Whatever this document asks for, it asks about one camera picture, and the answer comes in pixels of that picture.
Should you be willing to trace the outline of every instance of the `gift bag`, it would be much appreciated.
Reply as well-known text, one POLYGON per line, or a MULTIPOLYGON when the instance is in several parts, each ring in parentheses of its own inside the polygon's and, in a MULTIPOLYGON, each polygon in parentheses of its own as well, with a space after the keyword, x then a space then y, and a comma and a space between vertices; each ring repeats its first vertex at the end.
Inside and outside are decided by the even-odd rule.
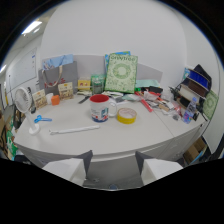
POLYGON ((78 85, 78 72, 77 62, 60 65, 59 67, 52 68, 49 70, 41 69, 38 71, 39 87, 45 90, 45 94, 53 93, 59 95, 58 85, 67 82, 72 82, 73 93, 77 92, 78 85))

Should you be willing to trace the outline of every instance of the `scissors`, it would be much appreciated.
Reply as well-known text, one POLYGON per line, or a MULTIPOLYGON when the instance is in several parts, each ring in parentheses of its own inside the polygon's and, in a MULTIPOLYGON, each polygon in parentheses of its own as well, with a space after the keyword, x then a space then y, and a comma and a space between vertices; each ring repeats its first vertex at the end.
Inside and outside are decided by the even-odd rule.
POLYGON ((35 119, 34 122, 37 123, 39 121, 52 121, 52 119, 51 118, 42 118, 41 115, 38 115, 37 119, 35 119))

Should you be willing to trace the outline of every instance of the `bag handle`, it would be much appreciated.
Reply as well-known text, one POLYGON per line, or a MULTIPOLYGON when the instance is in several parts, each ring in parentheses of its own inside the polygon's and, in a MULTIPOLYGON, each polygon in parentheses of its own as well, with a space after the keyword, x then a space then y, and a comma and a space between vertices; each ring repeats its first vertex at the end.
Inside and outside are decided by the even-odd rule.
POLYGON ((63 70, 63 69, 62 69, 62 65, 60 65, 60 66, 59 66, 59 76, 58 76, 58 80, 55 82, 55 84, 54 84, 53 86, 50 86, 50 85, 48 84, 45 70, 42 70, 42 74, 43 74, 44 82, 46 83, 46 85, 47 85, 48 87, 54 87, 54 86, 56 86, 56 85, 58 84, 58 82, 59 82, 59 80, 60 80, 60 78, 61 78, 61 75, 62 75, 62 70, 63 70))

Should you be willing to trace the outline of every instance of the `green bag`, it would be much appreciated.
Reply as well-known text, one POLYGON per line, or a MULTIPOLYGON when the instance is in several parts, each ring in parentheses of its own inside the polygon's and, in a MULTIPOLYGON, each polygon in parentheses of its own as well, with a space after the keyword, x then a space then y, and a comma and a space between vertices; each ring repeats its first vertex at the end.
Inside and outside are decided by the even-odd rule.
POLYGON ((12 137, 13 137, 12 132, 11 131, 7 131, 6 137, 7 137, 7 146, 8 146, 8 149, 11 152, 12 156, 15 157, 16 151, 17 151, 18 147, 16 147, 14 145, 13 141, 12 141, 12 137))

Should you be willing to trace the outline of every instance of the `green book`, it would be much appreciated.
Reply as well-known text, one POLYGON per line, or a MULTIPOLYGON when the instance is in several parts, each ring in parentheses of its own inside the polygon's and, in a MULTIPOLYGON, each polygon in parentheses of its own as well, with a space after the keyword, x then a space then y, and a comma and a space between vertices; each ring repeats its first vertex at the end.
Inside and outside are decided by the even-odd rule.
POLYGON ((105 91, 134 93, 138 57, 110 54, 105 91))

